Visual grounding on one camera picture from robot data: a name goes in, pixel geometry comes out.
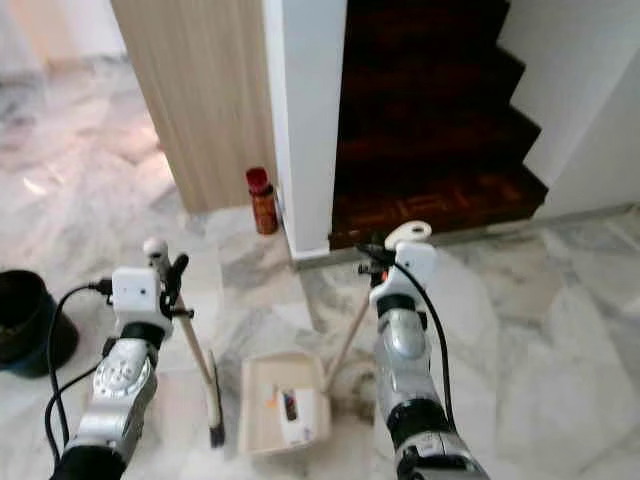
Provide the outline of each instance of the wooden staircase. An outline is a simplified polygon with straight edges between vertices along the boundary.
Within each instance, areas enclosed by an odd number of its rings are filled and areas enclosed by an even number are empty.
[[[349,0],[332,249],[414,219],[436,232],[529,217],[540,128],[509,104],[524,64],[502,0]]]

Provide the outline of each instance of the white wall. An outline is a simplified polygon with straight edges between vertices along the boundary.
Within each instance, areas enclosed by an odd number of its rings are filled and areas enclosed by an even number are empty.
[[[295,258],[328,252],[346,0],[264,0],[276,158]]]
[[[549,191],[542,216],[640,201],[640,50]]]
[[[109,0],[8,0],[42,64],[126,52]]]
[[[40,70],[40,62],[16,24],[6,0],[0,0],[0,77]]]
[[[525,164],[552,185],[640,45],[640,1],[512,0],[499,43],[526,63],[512,103],[542,127]]]

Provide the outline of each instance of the debris in dustpan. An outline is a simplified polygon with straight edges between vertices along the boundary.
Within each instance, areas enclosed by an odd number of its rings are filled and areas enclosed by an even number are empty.
[[[242,364],[239,450],[278,453],[329,437],[322,363],[302,352],[253,357]]]

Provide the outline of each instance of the red bottle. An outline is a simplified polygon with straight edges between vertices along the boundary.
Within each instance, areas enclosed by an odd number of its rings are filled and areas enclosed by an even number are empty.
[[[269,183],[267,171],[262,167],[247,170],[247,183],[253,204],[253,216],[256,230],[263,235],[274,233],[278,229],[276,202],[273,185]]]

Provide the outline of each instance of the black bucket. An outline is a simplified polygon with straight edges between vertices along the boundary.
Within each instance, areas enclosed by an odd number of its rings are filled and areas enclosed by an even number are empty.
[[[0,272],[0,370],[23,377],[48,372],[47,335],[57,304],[39,275],[26,270]],[[64,313],[53,338],[56,367],[78,345],[78,331]]]

